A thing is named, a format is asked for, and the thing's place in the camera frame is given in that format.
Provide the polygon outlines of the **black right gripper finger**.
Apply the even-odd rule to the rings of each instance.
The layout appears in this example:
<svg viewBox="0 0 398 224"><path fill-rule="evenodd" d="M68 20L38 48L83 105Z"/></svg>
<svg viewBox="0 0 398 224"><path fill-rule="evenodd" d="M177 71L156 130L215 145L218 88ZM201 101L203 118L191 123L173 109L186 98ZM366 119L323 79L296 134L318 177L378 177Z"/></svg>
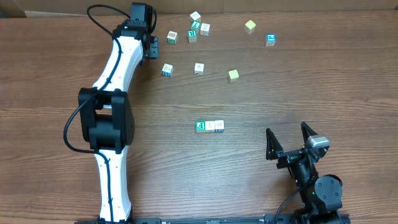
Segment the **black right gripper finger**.
<svg viewBox="0 0 398 224"><path fill-rule="evenodd" d="M266 139L267 139L267 146L266 146L266 159L267 160L274 160L279 158L279 154L283 153L284 149L280 145L279 141L277 140L274 133L271 131L270 128L266 129Z"/></svg>
<svg viewBox="0 0 398 224"><path fill-rule="evenodd" d="M314 146L318 134L306 123L301 123L304 146Z"/></svg>

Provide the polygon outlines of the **green C wooden block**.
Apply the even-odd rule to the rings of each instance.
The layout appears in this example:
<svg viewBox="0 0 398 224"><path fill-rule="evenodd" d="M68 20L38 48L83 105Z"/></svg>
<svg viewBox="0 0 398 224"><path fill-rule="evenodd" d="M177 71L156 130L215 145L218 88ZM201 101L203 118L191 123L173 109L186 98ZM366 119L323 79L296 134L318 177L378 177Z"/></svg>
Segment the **green C wooden block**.
<svg viewBox="0 0 398 224"><path fill-rule="evenodd" d="M197 133L205 133L205 121L196 121L195 123L195 130Z"/></svg>

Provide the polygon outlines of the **plain wooden picture block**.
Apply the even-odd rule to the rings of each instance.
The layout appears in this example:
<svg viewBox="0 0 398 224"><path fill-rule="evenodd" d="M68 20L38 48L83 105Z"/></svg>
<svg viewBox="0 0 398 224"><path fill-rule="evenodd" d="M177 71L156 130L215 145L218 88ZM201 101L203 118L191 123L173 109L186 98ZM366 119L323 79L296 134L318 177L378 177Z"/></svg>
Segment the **plain wooden picture block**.
<svg viewBox="0 0 398 224"><path fill-rule="evenodd" d="M205 132L213 133L215 131L215 122L214 121L205 121Z"/></svg>

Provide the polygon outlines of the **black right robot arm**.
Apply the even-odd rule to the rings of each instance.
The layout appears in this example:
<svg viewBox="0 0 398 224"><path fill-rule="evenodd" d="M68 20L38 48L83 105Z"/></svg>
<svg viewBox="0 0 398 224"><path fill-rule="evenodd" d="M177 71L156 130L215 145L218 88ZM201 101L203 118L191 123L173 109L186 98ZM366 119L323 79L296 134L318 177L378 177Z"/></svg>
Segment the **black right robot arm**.
<svg viewBox="0 0 398 224"><path fill-rule="evenodd" d="M271 129L266 130L266 159L276 160L277 168L286 168L295 181L297 190L285 199L275 215L265 215L266 223L295 224L344 224L350 223L349 215L341 214L343 182L333 174L320 177L315 168L329 150L330 142L324 135L316 133L310 126L302 122L301 131L304 145L300 149L285 152ZM281 215L286 203L299 194L303 208L293 214Z"/></svg>

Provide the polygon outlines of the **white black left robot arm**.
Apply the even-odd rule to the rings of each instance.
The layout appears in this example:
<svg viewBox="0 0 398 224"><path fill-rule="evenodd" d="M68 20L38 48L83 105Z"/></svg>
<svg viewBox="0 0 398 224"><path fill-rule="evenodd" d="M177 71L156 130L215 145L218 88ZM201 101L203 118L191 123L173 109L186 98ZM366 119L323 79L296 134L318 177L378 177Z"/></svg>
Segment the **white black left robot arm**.
<svg viewBox="0 0 398 224"><path fill-rule="evenodd" d="M127 19L110 33L113 48L101 76L78 94L83 138L99 169L101 210L95 223L132 223L127 152L135 126L127 91L135 69L159 56L152 35L156 22L152 6L134 2Z"/></svg>

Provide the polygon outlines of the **blue side wooden block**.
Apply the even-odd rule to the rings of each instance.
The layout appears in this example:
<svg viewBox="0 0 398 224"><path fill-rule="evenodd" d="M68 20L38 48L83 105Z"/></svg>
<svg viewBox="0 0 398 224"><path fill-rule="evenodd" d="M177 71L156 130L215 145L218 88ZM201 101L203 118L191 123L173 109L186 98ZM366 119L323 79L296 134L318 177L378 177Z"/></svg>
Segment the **blue side wooden block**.
<svg viewBox="0 0 398 224"><path fill-rule="evenodd" d="M214 120L215 122L215 132L223 133L224 132L224 121L223 120Z"/></svg>

